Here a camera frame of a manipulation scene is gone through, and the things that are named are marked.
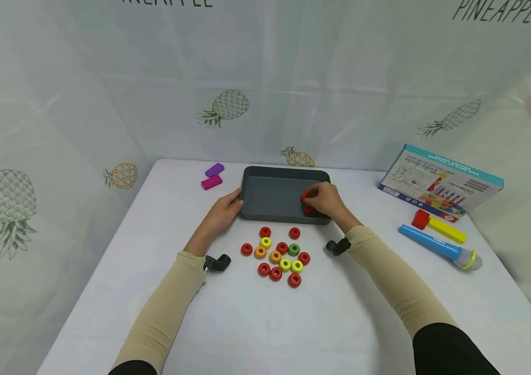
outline green ring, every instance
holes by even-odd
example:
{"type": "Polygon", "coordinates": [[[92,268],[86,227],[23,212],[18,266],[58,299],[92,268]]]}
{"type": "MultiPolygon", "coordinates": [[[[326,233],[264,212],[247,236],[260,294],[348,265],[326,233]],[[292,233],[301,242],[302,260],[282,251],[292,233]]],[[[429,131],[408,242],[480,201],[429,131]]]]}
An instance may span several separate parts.
{"type": "Polygon", "coordinates": [[[297,256],[301,252],[301,248],[297,244],[290,244],[288,246],[288,254],[292,257],[297,256]]]}

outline person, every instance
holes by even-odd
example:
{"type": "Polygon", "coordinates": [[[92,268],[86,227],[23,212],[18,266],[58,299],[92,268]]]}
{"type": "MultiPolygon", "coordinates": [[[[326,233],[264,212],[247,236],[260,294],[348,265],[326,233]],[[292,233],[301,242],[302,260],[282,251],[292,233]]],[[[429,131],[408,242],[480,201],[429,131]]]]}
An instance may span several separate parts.
{"type": "MultiPolygon", "coordinates": [[[[161,375],[186,308],[205,283],[205,254],[242,208],[240,189],[218,199],[132,325],[109,375],[161,375]]],[[[498,374],[415,271],[347,209],[336,186],[320,182],[305,203],[332,218],[350,256],[371,276],[412,339],[417,375],[498,374]]]]}

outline hand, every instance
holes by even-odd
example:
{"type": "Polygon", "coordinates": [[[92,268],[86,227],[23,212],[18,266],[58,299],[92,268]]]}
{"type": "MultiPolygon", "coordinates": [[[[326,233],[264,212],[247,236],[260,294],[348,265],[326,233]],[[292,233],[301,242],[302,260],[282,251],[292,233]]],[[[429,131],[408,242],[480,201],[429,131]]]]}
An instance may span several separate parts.
{"type": "Polygon", "coordinates": [[[309,186],[305,192],[311,196],[311,198],[305,199],[305,204],[313,206],[314,209],[329,217],[334,218],[347,209],[340,198],[338,189],[329,182],[320,182],[309,186]]]}
{"type": "Polygon", "coordinates": [[[331,217],[345,234],[352,228],[363,225],[344,205],[335,185],[319,182],[309,186],[305,192],[311,196],[305,199],[305,204],[331,217]]]}
{"type": "Polygon", "coordinates": [[[228,229],[244,204],[243,201],[239,200],[240,191],[241,188],[238,188],[215,201],[215,204],[197,228],[197,232],[203,232],[213,239],[228,229]]]}

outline pineapple text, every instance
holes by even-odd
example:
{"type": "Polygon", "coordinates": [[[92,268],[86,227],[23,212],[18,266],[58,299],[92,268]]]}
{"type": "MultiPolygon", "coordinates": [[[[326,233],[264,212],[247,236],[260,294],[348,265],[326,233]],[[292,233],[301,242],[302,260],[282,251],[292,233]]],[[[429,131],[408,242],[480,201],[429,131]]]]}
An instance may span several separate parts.
{"type": "Polygon", "coordinates": [[[205,8],[213,8],[213,4],[211,4],[211,0],[186,0],[186,4],[184,4],[184,0],[121,0],[122,3],[137,3],[137,4],[144,4],[144,5],[182,5],[182,7],[191,6],[190,2],[192,1],[192,5],[194,7],[205,7],[205,8]]]}
{"type": "Polygon", "coordinates": [[[461,20],[482,22],[510,22],[531,23],[531,0],[461,0],[452,19],[461,16],[461,20]]]}

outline pineapple print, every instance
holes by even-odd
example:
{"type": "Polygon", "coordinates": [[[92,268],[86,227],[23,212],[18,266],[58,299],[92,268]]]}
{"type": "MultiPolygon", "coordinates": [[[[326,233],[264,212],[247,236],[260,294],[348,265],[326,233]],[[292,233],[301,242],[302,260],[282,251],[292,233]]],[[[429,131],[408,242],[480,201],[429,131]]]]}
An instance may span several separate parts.
{"type": "Polygon", "coordinates": [[[131,189],[138,179],[138,167],[130,162],[123,162],[111,171],[105,169],[103,178],[109,189],[111,185],[124,190],[131,189]]]}
{"type": "Polygon", "coordinates": [[[36,233],[28,220],[36,214],[32,180],[19,170],[0,170],[0,260],[7,253],[13,259],[18,249],[27,251],[28,233],[36,233]]]}
{"type": "Polygon", "coordinates": [[[421,132],[418,135],[421,135],[421,139],[428,139],[428,137],[434,137],[434,134],[438,133],[439,130],[451,130],[462,123],[466,122],[467,119],[474,117],[480,110],[480,99],[475,99],[473,102],[463,104],[463,106],[452,111],[447,117],[443,118],[442,121],[435,121],[434,123],[428,123],[428,126],[419,128],[421,132]]]}
{"type": "Polygon", "coordinates": [[[213,102],[210,111],[198,113],[199,124],[206,124],[207,129],[218,127],[221,129],[221,120],[233,120],[244,115],[249,110],[249,99],[238,90],[228,90],[218,96],[213,102]]]}
{"type": "Polygon", "coordinates": [[[280,151],[280,155],[286,157],[286,163],[291,167],[314,167],[315,161],[305,153],[297,153],[294,147],[286,147],[280,151]]]}

